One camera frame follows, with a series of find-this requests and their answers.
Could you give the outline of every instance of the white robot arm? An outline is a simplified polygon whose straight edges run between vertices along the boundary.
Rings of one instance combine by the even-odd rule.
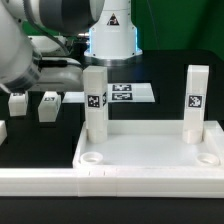
[[[20,25],[28,20],[75,35],[100,18],[104,0],[0,0],[0,87],[8,93],[30,89],[41,77],[41,54]]]

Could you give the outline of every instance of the circular hole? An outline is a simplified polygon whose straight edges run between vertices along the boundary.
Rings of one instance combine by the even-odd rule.
[[[218,166],[219,158],[210,153],[202,153],[197,157],[197,163],[201,166]]]
[[[87,152],[80,157],[83,165],[99,165],[103,162],[103,155],[98,152]]]

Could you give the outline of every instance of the white cube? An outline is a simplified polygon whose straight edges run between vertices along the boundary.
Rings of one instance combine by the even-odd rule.
[[[7,131],[5,121],[0,121],[0,145],[4,142],[7,137]]]
[[[56,92],[46,92],[38,107],[40,122],[55,122],[61,106],[61,96]]]
[[[9,113],[11,117],[26,116],[28,93],[12,93],[9,98]]]

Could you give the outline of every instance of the black table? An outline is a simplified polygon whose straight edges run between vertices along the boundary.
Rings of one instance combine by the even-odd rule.
[[[187,65],[210,65],[206,120],[224,123],[224,63],[208,51],[148,51],[141,62],[109,69],[110,83],[150,82],[155,103],[109,105],[110,119],[183,119]],[[28,114],[10,118],[0,93],[8,138],[0,168],[71,168],[85,120],[83,104],[63,104],[57,122],[40,124],[43,93],[29,93]],[[222,199],[1,198],[0,223],[223,223]]]

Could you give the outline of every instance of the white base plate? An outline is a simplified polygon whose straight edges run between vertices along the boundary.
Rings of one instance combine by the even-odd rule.
[[[217,122],[205,122],[199,145],[182,142],[183,121],[109,121],[108,127],[108,141],[92,145],[84,124],[73,169],[0,169],[0,196],[224,198],[224,132]],[[104,156],[103,164],[81,164],[91,151]]]
[[[155,97],[150,83],[108,84],[108,102],[154,103]],[[84,103],[84,92],[68,92],[63,103]]]

